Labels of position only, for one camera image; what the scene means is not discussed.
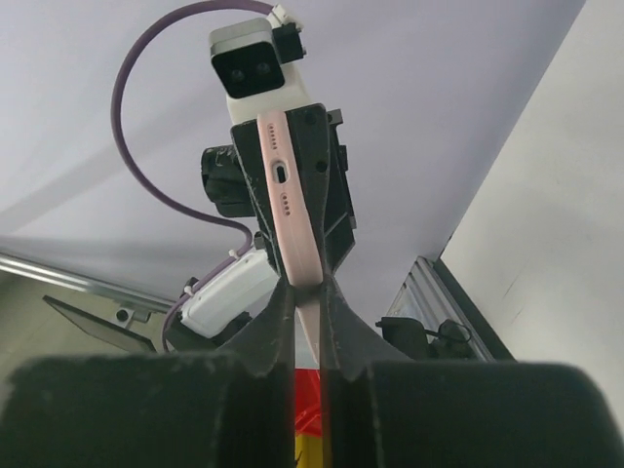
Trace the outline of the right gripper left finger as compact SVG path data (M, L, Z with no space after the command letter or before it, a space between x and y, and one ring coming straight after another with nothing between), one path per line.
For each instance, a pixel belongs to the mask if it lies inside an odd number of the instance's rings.
M5 467L291 467L286 282L214 351L33 359L1 385Z

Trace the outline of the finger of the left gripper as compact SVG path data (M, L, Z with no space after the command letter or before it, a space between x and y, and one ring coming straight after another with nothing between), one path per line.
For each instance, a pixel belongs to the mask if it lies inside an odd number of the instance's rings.
M279 277L285 277L286 273L274 230L274 216L269 201L257 122L248 121L235 125L231 128L230 134L250 193L258 230L267 251L269 263Z
M303 248L304 280L292 282L300 288L320 285L326 266L325 214L329 190L330 134L327 109L321 103L287 113L294 156L305 209L314 243L299 242Z

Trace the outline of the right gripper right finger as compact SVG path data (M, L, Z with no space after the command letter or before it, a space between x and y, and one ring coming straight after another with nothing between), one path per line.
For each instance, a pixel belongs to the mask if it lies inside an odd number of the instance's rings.
M319 292L328 467L613 467L617 426L581 370L415 361Z

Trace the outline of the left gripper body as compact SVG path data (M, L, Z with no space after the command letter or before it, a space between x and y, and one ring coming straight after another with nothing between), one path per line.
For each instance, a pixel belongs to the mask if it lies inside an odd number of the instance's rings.
M357 223L346 177L346 146L339 142L336 130L342 123L342 115L338 109L327 111L327 115L330 179L325 214L325 260L330 271L335 271L355 245L354 229ZM209 200L220 215L226 218L255 217L233 141L228 145L204 150L201 178ZM254 234L254 239L263 244L259 230Z

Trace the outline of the pink phone case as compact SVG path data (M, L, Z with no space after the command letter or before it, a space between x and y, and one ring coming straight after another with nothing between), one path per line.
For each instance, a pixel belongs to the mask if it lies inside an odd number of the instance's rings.
M320 363L320 303L313 295L323 269L307 211L286 113L257 117L257 130L274 231L288 282L303 292L295 310L311 355Z

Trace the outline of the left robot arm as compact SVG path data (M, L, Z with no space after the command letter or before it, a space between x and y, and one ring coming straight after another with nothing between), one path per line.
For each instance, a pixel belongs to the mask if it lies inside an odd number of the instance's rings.
M337 269L355 244L356 218L346 172L348 157L338 139L342 113L314 104L288 112L298 165L328 178L324 219L327 261ZM228 221L255 217L258 230L243 254L229 256L206 278L188 280L183 304L166 318L162 338L177 350L218 346L250 318L247 307L275 286L280 275L259 136L253 122L237 125L230 145L208 148L201 160L209 199Z

